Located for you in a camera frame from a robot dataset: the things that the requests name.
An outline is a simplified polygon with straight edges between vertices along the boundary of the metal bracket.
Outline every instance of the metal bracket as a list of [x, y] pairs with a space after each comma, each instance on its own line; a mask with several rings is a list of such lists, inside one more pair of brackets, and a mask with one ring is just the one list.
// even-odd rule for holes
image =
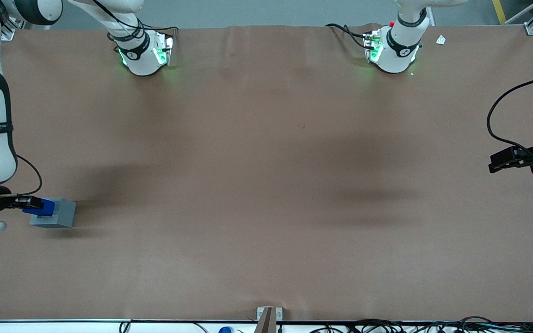
[[277, 322], [283, 320], [283, 308], [262, 306], [256, 309], [258, 324], [254, 333], [276, 333]]
[[274, 308], [275, 309], [275, 318], [277, 318], [277, 321], [283, 320], [283, 308], [275, 308], [272, 306], [260, 306], [256, 308], [256, 320], [260, 320], [260, 316], [262, 316], [262, 312], [264, 312], [265, 308]]
[[9, 42], [13, 40], [13, 36], [15, 35], [16, 29], [23, 29], [26, 25], [25, 21], [20, 21], [19, 19], [15, 19], [13, 17], [10, 17], [6, 24], [1, 27], [1, 40], [2, 42]]
[[531, 30], [530, 27], [528, 27], [527, 22], [524, 22], [524, 29], [526, 30], [526, 34], [528, 36], [533, 36], [533, 30]]

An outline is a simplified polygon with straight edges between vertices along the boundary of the gray block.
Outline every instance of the gray block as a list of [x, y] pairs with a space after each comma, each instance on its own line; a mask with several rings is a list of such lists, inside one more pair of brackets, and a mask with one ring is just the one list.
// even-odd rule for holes
[[42, 228], [71, 228], [74, 225], [75, 203], [64, 198], [44, 198], [55, 203], [52, 216], [30, 218], [30, 225]]

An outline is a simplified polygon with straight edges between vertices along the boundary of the black cable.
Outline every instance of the black cable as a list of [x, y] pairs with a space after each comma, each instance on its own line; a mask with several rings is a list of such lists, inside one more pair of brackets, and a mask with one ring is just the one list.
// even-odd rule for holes
[[355, 33], [353, 31], [351, 31], [348, 27], [348, 25], [344, 25], [344, 26], [340, 26], [340, 25], [337, 25], [336, 23], [329, 23], [328, 25], [325, 25], [325, 27], [331, 27], [331, 28], [339, 28], [342, 32], [344, 32], [345, 34], [348, 34], [349, 36], [351, 36], [351, 38], [353, 39], [353, 41], [355, 42], [355, 44], [363, 47], [364, 49], [366, 50], [373, 50], [374, 48], [372, 46], [366, 46], [364, 44], [361, 44], [358, 40], [357, 40], [357, 37], [360, 37], [360, 38], [363, 38], [363, 35], [362, 34], [358, 34], [358, 33]]
[[200, 327], [200, 328], [203, 330], [203, 332], [205, 332], [205, 333], [209, 333], [209, 331], [207, 331], [207, 329], [206, 329], [205, 327], [202, 327], [201, 325], [199, 325], [199, 324], [197, 324], [197, 323], [195, 323], [195, 322], [194, 322], [193, 324], [195, 324], [195, 325], [197, 325], [198, 327]]
[[121, 322], [118, 326], [118, 333], [127, 333], [129, 327], [131, 327], [131, 322]]
[[325, 326], [325, 327], [322, 327], [322, 328], [318, 328], [318, 329], [315, 329], [313, 331], [311, 331], [310, 333], [321, 333], [322, 330], [326, 329], [327, 331], [335, 331], [337, 333], [345, 333], [343, 331], [341, 331], [340, 329], [338, 328], [334, 328], [334, 327], [331, 327], [331, 326]]
[[489, 113], [487, 114], [487, 130], [489, 131], [489, 134], [493, 137], [493, 139], [501, 141], [501, 142], [509, 143], [510, 145], [513, 145], [513, 146], [516, 146], [517, 148], [520, 148], [521, 150], [524, 150], [524, 152], [526, 154], [528, 154], [529, 156], [533, 157], [533, 153], [529, 149], [527, 149], [526, 147], [522, 146], [521, 144], [519, 144], [519, 143], [517, 143], [515, 141], [508, 140], [508, 139], [503, 139], [502, 137], [499, 137], [499, 136], [495, 135], [495, 133], [493, 133], [493, 129], [491, 128], [491, 125], [490, 125], [491, 117], [493, 116], [493, 112], [495, 111], [495, 108], [497, 107], [499, 102], [501, 102], [501, 100], [504, 99], [510, 93], [516, 91], [517, 89], [524, 88], [525, 86], [528, 86], [530, 84], [533, 84], [533, 80], [530, 80], [528, 82], [524, 82], [522, 84], [518, 84], [515, 87], [507, 90], [501, 96], [499, 96], [499, 98], [497, 99], [497, 101], [495, 101], [495, 103], [493, 103], [493, 106], [491, 106], [491, 108], [489, 110]]
[[142, 23], [143, 27], [135, 27], [133, 25], [128, 25], [127, 23], [121, 21], [120, 19], [118, 19], [110, 10], [108, 10], [108, 8], [106, 8], [104, 5], [102, 5], [98, 0], [92, 0], [93, 3], [96, 4], [96, 6], [100, 7], [100, 9], [102, 9], [102, 11], [104, 11], [105, 13], [108, 14], [108, 16], [112, 17], [113, 19], [115, 19], [118, 23], [121, 23], [122, 25], [125, 25], [127, 27], [130, 27], [130, 28], [139, 28], [139, 29], [143, 29], [143, 30], [152, 30], [152, 31], [161, 31], [161, 30], [178, 30], [178, 27], [168, 27], [168, 28], [152, 28], [150, 27], [150, 25], [146, 25], [144, 23]]
[[26, 160], [26, 158], [23, 158], [22, 156], [19, 156], [19, 155], [18, 155], [18, 158], [23, 160], [24, 162], [26, 162], [26, 164], [30, 165], [32, 170], [34, 170], [34, 172], [36, 172], [36, 176], [38, 176], [38, 188], [36, 188], [36, 190], [30, 191], [30, 192], [26, 192], [26, 193], [19, 193], [18, 195], [19, 196], [29, 196], [30, 194], [34, 194], [34, 193], [40, 191], [40, 189], [43, 187], [43, 177], [40, 175], [40, 172], [38, 172], [38, 169], [36, 169], [36, 166], [34, 166], [34, 164], [30, 163], [29, 160]]

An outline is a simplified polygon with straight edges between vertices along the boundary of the green led light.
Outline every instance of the green led light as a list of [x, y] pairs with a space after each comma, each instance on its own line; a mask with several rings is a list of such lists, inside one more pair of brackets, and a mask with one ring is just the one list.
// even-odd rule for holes
[[154, 52], [156, 53], [156, 58], [157, 58], [157, 62], [160, 64], [160, 65], [163, 65], [167, 62], [166, 60], [166, 52], [159, 49], [155, 49], [154, 48]]
[[123, 59], [123, 65], [128, 66], [127, 60], [125, 60], [124, 55], [120, 49], [118, 49], [118, 54], [120, 55], [121, 59]]

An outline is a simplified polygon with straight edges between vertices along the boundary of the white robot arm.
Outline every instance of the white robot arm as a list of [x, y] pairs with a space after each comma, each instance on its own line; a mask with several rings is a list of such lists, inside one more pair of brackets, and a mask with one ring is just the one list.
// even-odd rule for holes
[[381, 70], [400, 73], [415, 60], [421, 37], [429, 27], [427, 7], [459, 6], [468, 0], [393, 0], [398, 6], [398, 18], [393, 26], [372, 32], [367, 41], [367, 59]]
[[118, 45], [123, 63], [133, 74], [146, 76], [166, 65], [172, 39], [145, 27], [135, 16], [143, 0], [68, 0], [100, 22]]
[[[123, 63], [134, 74], [152, 74], [167, 64], [172, 46], [171, 38], [168, 42], [165, 35], [145, 28], [134, 14], [141, 9], [143, 0], [69, 0], [69, 2], [95, 17], [108, 29], [123, 56]], [[52, 25], [61, 17], [62, 11], [62, 0], [0, 0], [0, 48], [1, 28], [8, 17], [34, 25]], [[50, 216], [53, 214], [51, 208], [53, 202], [29, 196], [32, 192], [13, 195], [8, 188], [1, 186], [15, 174], [17, 169], [18, 157], [13, 149], [12, 131], [9, 87], [3, 76], [0, 61], [0, 210], [20, 208], [34, 215], [46, 210]]]

